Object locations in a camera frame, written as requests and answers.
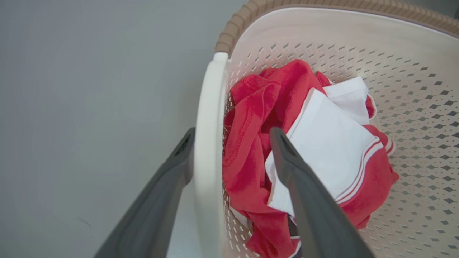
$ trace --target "laundry basket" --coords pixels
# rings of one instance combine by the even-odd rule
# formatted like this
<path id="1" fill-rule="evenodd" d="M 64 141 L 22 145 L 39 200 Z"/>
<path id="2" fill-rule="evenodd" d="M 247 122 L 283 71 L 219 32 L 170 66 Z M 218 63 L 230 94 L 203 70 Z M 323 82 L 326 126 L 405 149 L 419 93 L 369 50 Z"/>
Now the laundry basket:
<path id="1" fill-rule="evenodd" d="M 334 82 L 362 76 L 400 175 L 360 234 L 376 257 L 459 257 L 459 21 L 392 0 L 251 0 L 227 23 L 196 124 L 196 217 L 204 257 L 258 255 L 222 185 L 229 89 L 302 59 Z"/>

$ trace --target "brown woven handle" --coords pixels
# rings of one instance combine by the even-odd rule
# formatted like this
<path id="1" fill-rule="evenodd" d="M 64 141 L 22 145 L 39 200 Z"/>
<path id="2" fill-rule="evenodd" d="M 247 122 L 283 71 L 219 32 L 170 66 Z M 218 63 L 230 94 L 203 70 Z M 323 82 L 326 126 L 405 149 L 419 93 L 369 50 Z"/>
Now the brown woven handle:
<path id="1" fill-rule="evenodd" d="M 233 15 L 220 34 L 215 52 L 231 56 L 244 30 L 262 15 L 286 7 L 322 7 L 393 17 L 459 38 L 459 20 L 436 11 L 395 0 L 250 0 Z"/>

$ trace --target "gray background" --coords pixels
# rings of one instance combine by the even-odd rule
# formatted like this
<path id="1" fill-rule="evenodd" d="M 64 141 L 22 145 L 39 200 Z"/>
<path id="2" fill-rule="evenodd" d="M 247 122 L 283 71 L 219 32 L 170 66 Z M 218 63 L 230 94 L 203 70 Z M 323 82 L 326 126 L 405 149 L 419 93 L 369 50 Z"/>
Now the gray background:
<path id="1" fill-rule="evenodd" d="M 214 44 L 244 2 L 0 0 L 0 257 L 96 252 L 195 125 Z M 200 256 L 193 187 L 169 257 Z"/>

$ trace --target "white fabric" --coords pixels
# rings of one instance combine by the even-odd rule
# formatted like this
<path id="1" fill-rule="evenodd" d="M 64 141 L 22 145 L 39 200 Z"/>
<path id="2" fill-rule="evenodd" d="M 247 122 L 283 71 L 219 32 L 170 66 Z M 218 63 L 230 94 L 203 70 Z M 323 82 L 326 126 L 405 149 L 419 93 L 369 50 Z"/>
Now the white fabric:
<path id="1" fill-rule="evenodd" d="M 340 107 L 348 116 L 364 125 L 369 124 L 368 111 L 365 105 L 368 88 L 362 77 L 324 87 L 331 102 Z"/>
<path id="2" fill-rule="evenodd" d="M 335 200 L 358 189 L 359 179 L 363 178 L 363 154 L 379 140 L 316 89 L 309 91 L 300 115 L 286 135 Z M 290 193 L 279 181 L 272 152 L 265 169 L 272 182 L 268 206 L 295 216 Z"/>

